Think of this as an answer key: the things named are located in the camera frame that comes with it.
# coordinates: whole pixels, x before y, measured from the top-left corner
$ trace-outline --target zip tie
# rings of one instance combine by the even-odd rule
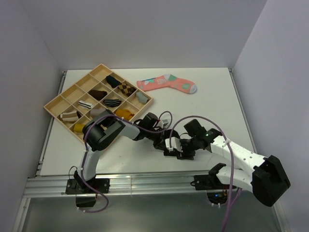
[[[226,139],[225,143],[223,144],[222,148],[225,147],[227,145],[227,143],[229,143],[231,140],[230,139]]]

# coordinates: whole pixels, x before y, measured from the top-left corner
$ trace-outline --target pink sock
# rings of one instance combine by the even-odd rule
[[[178,78],[172,74],[164,74],[156,78],[137,81],[136,84],[144,91],[165,87],[174,88],[188,94],[192,94],[197,91],[197,86],[192,81]]]

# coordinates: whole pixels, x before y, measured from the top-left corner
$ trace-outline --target metal bracket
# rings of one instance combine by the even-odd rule
[[[95,188],[101,193],[108,193],[110,189],[110,180],[108,178],[95,179],[93,186],[95,186]],[[69,179],[67,181],[66,194],[76,195],[76,194],[85,194],[85,192],[80,189],[75,179]]]
[[[223,185],[220,181],[214,181],[211,175],[195,175],[194,181],[192,181],[191,186],[195,187],[195,190],[216,190],[224,189],[229,187],[228,185]]]

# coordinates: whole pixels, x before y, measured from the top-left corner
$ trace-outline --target white wall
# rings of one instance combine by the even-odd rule
[[[63,69],[233,67],[266,0],[20,0]]]
[[[0,0],[0,231],[11,231],[33,176],[57,93],[60,71],[19,2]]]
[[[234,71],[258,151],[277,156],[291,181],[282,204],[294,232],[309,226],[308,9],[268,0]]]

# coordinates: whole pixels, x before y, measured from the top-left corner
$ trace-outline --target black bracket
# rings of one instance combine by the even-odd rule
[[[219,170],[224,166],[226,166],[226,164],[218,163],[207,175],[195,175],[194,181],[191,182],[191,186],[195,187],[195,190],[217,190],[229,187],[229,185],[221,184],[216,176]]]
[[[108,178],[96,178],[92,186],[101,193],[108,193],[110,189],[110,180]],[[95,193],[93,190],[89,190],[88,194]],[[67,195],[85,194],[84,189],[80,188],[75,179],[69,179],[66,187]]]

